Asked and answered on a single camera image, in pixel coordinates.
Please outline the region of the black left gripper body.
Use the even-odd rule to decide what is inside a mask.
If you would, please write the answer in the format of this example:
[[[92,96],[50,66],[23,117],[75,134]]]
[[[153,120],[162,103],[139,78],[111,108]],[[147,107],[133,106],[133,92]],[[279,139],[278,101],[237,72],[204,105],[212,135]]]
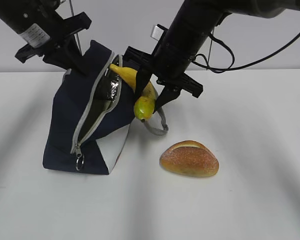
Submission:
[[[45,52],[62,47],[66,38],[89,29],[92,23],[85,12],[66,19],[56,12],[23,12],[18,20],[14,30],[26,45],[16,52],[15,58],[22,63],[34,56],[43,60]]]

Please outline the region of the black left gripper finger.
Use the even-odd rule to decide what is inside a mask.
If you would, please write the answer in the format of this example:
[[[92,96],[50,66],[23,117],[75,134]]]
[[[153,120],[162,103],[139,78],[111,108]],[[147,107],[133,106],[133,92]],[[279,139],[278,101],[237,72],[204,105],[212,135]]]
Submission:
[[[44,53],[43,61],[47,64],[54,65],[65,70],[70,68],[65,48],[60,45],[52,50],[46,51]]]
[[[61,48],[61,63],[63,69],[75,69],[84,76],[89,73],[89,67],[77,45],[74,36],[67,37]]]

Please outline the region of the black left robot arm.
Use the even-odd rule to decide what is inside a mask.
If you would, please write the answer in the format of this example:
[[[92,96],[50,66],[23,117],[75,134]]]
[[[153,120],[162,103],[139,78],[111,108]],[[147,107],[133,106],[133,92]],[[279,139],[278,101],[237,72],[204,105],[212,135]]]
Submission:
[[[62,18],[56,11],[61,3],[0,0],[0,19],[26,41],[15,54],[21,63],[38,56],[46,64],[87,75],[90,70],[75,35],[89,29],[92,21],[85,12]]]

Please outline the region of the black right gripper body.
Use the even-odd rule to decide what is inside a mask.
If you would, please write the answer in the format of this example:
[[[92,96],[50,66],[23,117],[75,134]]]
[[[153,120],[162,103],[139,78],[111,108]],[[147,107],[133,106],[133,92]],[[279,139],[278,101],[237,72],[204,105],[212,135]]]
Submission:
[[[203,93],[203,85],[196,82],[184,72],[172,71],[155,65],[155,58],[148,53],[137,50],[131,46],[127,48],[123,55],[123,59],[128,63],[129,67],[134,67],[136,71],[145,68],[151,72],[151,76],[155,75],[158,84],[162,86],[179,87],[182,90],[192,94],[198,98]]]

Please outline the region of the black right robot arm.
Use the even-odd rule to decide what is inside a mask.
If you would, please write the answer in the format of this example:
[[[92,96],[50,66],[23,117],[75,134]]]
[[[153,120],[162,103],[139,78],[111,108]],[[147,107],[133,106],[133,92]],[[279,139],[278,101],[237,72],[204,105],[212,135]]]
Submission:
[[[137,65],[135,116],[149,119],[159,108],[177,99],[182,90],[198,98],[203,85],[185,73],[191,63],[218,74],[233,70],[231,65],[215,68],[196,61],[199,56],[207,60],[199,52],[207,39],[233,53],[212,34],[227,16],[241,14],[271,19],[284,10],[300,11],[300,0],[185,0],[170,27],[158,26],[162,34],[151,54],[129,46],[123,55]]]

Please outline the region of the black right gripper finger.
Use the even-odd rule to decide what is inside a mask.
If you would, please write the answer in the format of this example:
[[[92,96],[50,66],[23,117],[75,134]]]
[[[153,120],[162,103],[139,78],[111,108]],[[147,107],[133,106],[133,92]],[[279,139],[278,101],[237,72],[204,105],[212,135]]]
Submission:
[[[141,67],[136,74],[135,99],[137,100],[141,95],[147,84],[151,79],[152,73],[146,68]]]
[[[157,112],[165,104],[174,101],[181,94],[181,88],[177,86],[165,86],[161,93],[155,89],[155,106],[153,113]]]

